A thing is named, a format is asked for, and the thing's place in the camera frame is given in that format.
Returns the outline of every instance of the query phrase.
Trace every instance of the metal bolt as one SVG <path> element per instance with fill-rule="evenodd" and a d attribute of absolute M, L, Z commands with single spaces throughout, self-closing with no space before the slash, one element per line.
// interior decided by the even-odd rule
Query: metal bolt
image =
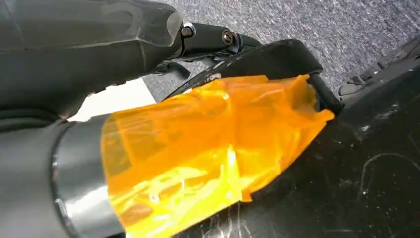
<path fill-rule="evenodd" d="M 225 44 L 230 46 L 233 43 L 233 34 L 232 32 L 225 30 L 222 33 L 222 40 Z"/>
<path fill-rule="evenodd" d="M 193 36 L 193 30 L 189 27 L 184 27 L 181 29 L 181 35 L 183 37 L 192 37 Z"/>

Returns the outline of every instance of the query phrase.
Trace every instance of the orange plastic film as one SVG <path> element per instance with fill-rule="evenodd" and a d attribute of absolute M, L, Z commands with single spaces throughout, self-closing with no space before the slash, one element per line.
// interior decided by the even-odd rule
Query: orange plastic film
<path fill-rule="evenodd" d="M 314 110 L 308 78 L 225 78 L 112 114 L 103 128 L 103 166 L 127 233 L 169 237 L 251 201 L 334 117 Z"/>

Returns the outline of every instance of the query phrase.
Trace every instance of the gray carpet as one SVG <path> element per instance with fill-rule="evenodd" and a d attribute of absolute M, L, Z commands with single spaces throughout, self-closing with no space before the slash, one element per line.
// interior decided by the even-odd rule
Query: gray carpet
<path fill-rule="evenodd" d="M 324 66 L 326 83 L 341 82 L 420 34 L 419 0 L 160 0 L 187 20 L 226 26 L 263 43 L 303 41 Z M 188 65 L 193 74 L 202 65 Z M 160 101 L 182 82 L 146 77 Z"/>

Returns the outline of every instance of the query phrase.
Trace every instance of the transparent orange wrap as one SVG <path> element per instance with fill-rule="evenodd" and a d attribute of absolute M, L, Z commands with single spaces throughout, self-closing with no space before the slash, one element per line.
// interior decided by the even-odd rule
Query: transparent orange wrap
<path fill-rule="evenodd" d="M 103 166 L 126 232 L 169 237 L 251 201 L 334 117 L 314 110 L 308 78 L 225 78 L 112 114 L 103 127 Z"/>

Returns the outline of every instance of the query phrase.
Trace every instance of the gray cylindrical part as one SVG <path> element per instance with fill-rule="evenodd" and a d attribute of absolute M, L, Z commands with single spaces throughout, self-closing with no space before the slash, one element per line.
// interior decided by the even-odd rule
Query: gray cylindrical part
<path fill-rule="evenodd" d="M 67 237 L 51 187 L 53 150 L 70 123 L 0 133 L 0 237 Z"/>
<path fill-rule="evenodd" d="M 70 128 L 54 156 L 56 203 L 76 237 L 108 237 L 124 232 L 108 201 L 102 169 L 101 131 L 106 117 Z"/>

